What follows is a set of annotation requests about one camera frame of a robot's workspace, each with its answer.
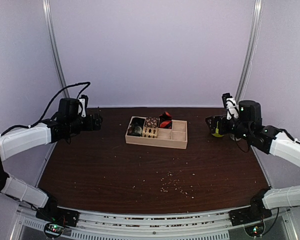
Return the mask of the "red navy striped tie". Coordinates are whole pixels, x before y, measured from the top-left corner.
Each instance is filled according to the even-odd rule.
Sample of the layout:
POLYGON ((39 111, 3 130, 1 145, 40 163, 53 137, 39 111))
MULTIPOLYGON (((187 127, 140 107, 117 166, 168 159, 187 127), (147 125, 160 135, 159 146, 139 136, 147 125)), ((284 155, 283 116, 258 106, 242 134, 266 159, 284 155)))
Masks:
POLYGON ((159 115, 159 128, 161 129, 171 129, 172 128, 172 116, 170 113, 165 111, 159 115))

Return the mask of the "wooden compartment box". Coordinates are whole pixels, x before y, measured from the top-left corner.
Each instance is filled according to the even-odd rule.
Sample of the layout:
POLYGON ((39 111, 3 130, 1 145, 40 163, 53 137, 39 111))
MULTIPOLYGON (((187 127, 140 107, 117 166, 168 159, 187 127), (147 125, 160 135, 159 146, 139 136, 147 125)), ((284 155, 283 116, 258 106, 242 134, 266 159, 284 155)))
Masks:
POLYGON ((188 145, 188 123, 172 120, 171 128, 146 126, 146 117, 133 116, 125 133, 125 142, 133 145, 185 150, 188 145))

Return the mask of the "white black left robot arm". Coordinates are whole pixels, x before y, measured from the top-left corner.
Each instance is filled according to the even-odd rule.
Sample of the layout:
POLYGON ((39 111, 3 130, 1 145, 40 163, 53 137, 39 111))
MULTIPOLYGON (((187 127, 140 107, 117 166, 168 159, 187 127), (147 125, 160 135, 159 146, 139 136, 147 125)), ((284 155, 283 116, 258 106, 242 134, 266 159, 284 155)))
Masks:
POLYGON ((62 218, 62 211, 55 200, 45 191, 34 187, 7 173, 3 161, 32 148, 70 140, 81 132, 101 129, 103 118, 97 114, 87 114, 88 97, 62 98, 57 112, 49 119, 40 120, 34 126, 18 126, 14 130, 0 134, 0 194, 15 198, 41 208, 51 222, 62 218))

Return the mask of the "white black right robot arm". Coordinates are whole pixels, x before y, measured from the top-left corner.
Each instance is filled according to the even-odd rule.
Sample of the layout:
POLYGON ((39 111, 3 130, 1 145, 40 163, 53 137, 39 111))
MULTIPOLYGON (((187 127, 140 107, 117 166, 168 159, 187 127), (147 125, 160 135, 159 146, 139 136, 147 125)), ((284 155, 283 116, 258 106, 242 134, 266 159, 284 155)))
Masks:
MULTIPOLYGON (((300 168, 300 141, 283 128, 263 125, 261 105, 253 100, 236 102, 229 94, 222 97, 225 115, 209 116, 205 122, 213 136, 232 135, 245 140, 267 155, 282 158, 300 168)), ((300 185, 261 190, 246 210, 249 220, 258 220, 266 210, 300 206, 300 185)))

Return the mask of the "green bowl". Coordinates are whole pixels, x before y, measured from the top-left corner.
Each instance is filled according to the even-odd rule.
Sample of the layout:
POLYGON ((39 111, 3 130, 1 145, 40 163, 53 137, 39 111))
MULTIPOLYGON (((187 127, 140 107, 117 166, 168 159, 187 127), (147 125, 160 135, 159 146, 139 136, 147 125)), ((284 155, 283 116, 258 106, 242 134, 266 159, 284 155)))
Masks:
POLYGON ((222 138, 222 137, 224 136, 224 134, 220 134, 220 133, 219 133, 219 129, 218 129, 218 128, 216 128, 216 129, 214 130, 214 132, 212 133, 212 135, 213 135, 214 137, 216 137, 216 138, 222 138))

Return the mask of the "black rolled tie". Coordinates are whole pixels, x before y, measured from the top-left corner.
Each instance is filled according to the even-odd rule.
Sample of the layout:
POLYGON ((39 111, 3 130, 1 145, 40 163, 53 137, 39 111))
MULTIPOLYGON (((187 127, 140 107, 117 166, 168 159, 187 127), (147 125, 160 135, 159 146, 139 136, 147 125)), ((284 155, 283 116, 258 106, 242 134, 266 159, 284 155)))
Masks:
POLYGON ((142 117, 133 117, 131 120, 131 125, 138 125, 140 127, 143 127, 145 124, 146 119, 142 117))

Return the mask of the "dark patterned rolled tie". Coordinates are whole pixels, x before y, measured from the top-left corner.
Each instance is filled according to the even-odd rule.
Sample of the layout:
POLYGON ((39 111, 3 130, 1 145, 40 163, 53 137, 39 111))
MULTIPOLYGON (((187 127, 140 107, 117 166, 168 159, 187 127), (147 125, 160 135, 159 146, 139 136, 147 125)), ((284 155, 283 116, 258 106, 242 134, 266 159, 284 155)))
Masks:
POLYGON ((131 125, 127 131, 128 136, 142 137, 143 136, 143 127, 139 125, 131 125))

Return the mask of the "beige patterned rolled tie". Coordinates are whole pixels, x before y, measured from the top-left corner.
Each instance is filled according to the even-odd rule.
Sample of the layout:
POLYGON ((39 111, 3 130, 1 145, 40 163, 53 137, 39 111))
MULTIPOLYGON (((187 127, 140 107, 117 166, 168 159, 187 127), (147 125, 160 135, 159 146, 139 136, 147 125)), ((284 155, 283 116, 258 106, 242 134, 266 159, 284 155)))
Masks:
POLYGON ((153 138, 156 139, 158 137, 158 128, 151 128, 151 127, 143 127, 142 136, 144 138, 153 138))

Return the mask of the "brown floral rolled tie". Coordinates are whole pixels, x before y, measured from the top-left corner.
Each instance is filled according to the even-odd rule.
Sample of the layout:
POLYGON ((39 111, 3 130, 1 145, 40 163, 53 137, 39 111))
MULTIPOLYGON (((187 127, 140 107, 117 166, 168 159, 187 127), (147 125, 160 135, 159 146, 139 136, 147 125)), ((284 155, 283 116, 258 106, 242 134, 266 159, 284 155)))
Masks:
POLYGON ((147 128, 157 128, 159 124, 158 117, 147 117, 144 126, 147 128))

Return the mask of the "right aluminium frame post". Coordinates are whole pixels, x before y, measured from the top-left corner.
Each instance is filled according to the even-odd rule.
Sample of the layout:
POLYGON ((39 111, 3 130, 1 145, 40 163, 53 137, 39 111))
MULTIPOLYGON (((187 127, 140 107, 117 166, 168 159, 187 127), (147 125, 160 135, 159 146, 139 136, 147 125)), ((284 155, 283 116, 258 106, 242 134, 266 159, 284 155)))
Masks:
POLYGON ((246 54, 235 94, 235 99, 237 102, 243 100, 250 79, 252 71, 252 60, 258 44, 260 25, 262 21, 262 10, 263 1, 255 0, 246 54))

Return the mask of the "aluminium frame post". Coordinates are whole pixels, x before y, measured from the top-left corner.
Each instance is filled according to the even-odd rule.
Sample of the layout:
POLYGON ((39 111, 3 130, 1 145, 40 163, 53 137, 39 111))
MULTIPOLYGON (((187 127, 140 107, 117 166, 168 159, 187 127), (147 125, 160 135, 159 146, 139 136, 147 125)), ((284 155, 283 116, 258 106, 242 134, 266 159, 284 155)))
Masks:
POLYGON ((52 11, 51 11, 51 1, 43 0, 42 6, 43 6, 43 13, 44 13, 46 25, 47 25, 50 45, 51 45, 51 49, 52 49, 53 62, 54 62, 56 73, 57 73, 57 79, 58 79, 61 89, 63 89, 67 86, 67 83, 65 80, 65 76, 64 76, 64 72, 63 72, 63 68, 62 68, 62 64, 61 64, 61 59, 60 59, 60 55, 59 55, 59 51, 58 51, 56 36, 55 36, 55 30, 54 30, 54 25, 53 25, 53 16, 52 16, 52 11))
POLYGON ((262 10, 263 1, 255 0, 246 54, 235 94, 235 99, 237 102, 243 100, 250 79, 252 71, 252 60, 258 44, 260 25, 262 21, 262 10))

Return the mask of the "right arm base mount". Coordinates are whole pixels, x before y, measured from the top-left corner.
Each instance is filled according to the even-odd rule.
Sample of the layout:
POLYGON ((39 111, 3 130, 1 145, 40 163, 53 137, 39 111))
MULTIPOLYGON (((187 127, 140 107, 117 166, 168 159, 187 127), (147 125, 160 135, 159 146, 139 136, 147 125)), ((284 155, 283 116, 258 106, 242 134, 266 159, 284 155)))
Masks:
POLYGON ((269 190, 269 187, 261 189, 251 198, 250 206, 229 211, 232 226, 247 225, 244 230, 249 237, 254 239, 264 237, 275 225, 280 212, 278 207, 272 225, 266 227, 265 219, 272 216, 272 211, 264 206, 263 197, 269 190))

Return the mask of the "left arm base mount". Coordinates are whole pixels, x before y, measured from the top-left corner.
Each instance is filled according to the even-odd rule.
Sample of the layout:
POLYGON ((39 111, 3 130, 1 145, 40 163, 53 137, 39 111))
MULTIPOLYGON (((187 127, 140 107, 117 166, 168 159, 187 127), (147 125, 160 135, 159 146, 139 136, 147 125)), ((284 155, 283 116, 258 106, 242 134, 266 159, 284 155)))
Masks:
POLYGON ((65 229, 69 227, 76 227, 80 213, 76 210, 65 209, 58 207, 58 200, 47 191, 43 191, 47 194, 48 200, 44 207, 31 208, 36 211, 35 217, 47 223, 43 227, 43 233, 50 240, 59 238, 65 229))

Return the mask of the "aluminium front rail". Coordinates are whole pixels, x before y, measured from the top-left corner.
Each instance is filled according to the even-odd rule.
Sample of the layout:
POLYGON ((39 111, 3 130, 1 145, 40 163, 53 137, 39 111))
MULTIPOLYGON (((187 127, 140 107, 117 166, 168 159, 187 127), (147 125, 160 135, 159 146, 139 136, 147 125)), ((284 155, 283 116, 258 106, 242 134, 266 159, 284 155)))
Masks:
POLYGON ((230 209, 175 214, 120 214, 79 210, 76 226, 57 240, 297 240, 289 209, 234 225, 230 209))

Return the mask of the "left aluminium frame post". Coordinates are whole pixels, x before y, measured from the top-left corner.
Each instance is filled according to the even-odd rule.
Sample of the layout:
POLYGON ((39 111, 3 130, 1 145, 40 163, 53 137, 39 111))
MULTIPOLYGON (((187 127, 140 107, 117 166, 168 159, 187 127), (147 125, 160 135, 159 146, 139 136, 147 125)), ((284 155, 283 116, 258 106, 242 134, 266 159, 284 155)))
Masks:
POLYGON ((64 76, 64 72, 63 72, 63 68, 62 68, 62 64, 61 64, 61 59, 60 59, 60 55, 59 55, 59 51, 58 51, 56 36, 55 36, 55 30, 54 30, 54 25, 53 25, 53 16, 52 16, 52 11, 51 11, 51 1, 43 0, 42 6, 43 6, 43 13, 44 13, 46 25, 47 25, 50 45, 51 45, 51 49, 52 49, 53 62, 54 62, 56 73, 57 73, 57 79, 58 79, 61 89, 63 89, 67 86, 67 83, 65 80, 65 76, 64 76))

